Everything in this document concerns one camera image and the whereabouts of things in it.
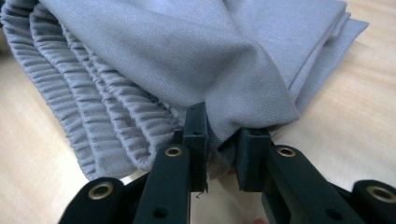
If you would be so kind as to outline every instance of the wood grain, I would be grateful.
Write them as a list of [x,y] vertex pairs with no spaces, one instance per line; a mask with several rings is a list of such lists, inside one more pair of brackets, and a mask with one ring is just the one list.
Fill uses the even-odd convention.
[[[396,1],[347,3],[369,28],[275,140],[299,148],[345,189],[360,179],[396,187]],[[55,223],[87,180],[59,122],[0,39],[0,223]],[[260,195],[238,194],[230,181],[210,182],[200,200],[192,196],[192,223],[263,216]]]

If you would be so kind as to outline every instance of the table surface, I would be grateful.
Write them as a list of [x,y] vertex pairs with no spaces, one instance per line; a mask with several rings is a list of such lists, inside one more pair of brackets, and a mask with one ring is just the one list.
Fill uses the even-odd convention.
[[[396,1],[347,2],[352,18],[370,26],[275,142],[299,148],[344,189],[361,179],[396,187]],[[87,180],[4,36],[0,48],[0,222],[55,223]],[[191,223],[242,224],[264,216],[260,194],[239,192],[233,175],[210,181],[209,189],[200,199],[192,195]]]

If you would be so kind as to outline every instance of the gathered fabric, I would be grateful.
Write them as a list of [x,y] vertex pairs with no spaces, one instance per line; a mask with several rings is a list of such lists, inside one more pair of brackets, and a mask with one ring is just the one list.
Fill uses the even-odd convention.
[[8,44],[87,178],[149,171],[205,102],[211,177],[241,127],[297,118],[367,27],[333,0],[7,0]]

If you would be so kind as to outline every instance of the screw hole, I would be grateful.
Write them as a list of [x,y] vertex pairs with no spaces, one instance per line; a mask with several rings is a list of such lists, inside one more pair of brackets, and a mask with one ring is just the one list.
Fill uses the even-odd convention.
[[165,154],[169,157],[176,157],[181,155],[182,150],[178,147],[170,147],[165,150]]
[[88,192],[88,197],[93,200],[101,200],[110,195],[113,189],[113,184],[105,181],[91,188]]
[[326,214],[327,214],[327,216],[328,216],[329,218],[331,218],[331,219],[333,219],[333,220],[336,220],[336,221],[341,221],[341,220],[343,220],[343,216],[342,216],[339,212],[337,212],[336,210],[334,210],[334,209],[331,209],[331,208],[326,209]]
[[154,215],[156,218],[165,218],[168,216],[168,209],[164,207],[158,207],[154,210],[152,215]]
[[96,190],[93,191],[93,194],[95,196],[99,196],[102,195],[104,193],[106,193],[108,191],[108,187],[107,186],[101,186],[99,188],[97,188]]
[[279,155],[284,157],[293,157],[296,155],[295,151],[285,147],[279,148],[277,150],[277,153],[279,153]]
[[371,196],[381,202],[396,203],[396,195],[387,189],[381,188],[379,186],[369,186],[366,190],[371,194]]

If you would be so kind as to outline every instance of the brass grommet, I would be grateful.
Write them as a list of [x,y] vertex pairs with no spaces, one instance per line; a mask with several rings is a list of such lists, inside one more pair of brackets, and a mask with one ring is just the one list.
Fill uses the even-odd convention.
[[293,157],[296,155],[296,152],[290,148],[281,147],[277,149],[277,153],[284,157]]
[[[96,192],[99,188],[104,188],[103,192]],[[101,200],[110,195],[113,192],[113,184],[111,182],[105,181],[100,184],[95,185],[88,192],[88,197],[92,200]]]
[[165,150],[165,154],[168,157],[176,157],[181,155],[182,150],[179,147],[169,147]]
[[396,195],[387,189],[381,188],[379,186],[369,186],[366,188],[366,190],[371,196],[381,202],[396,203]]

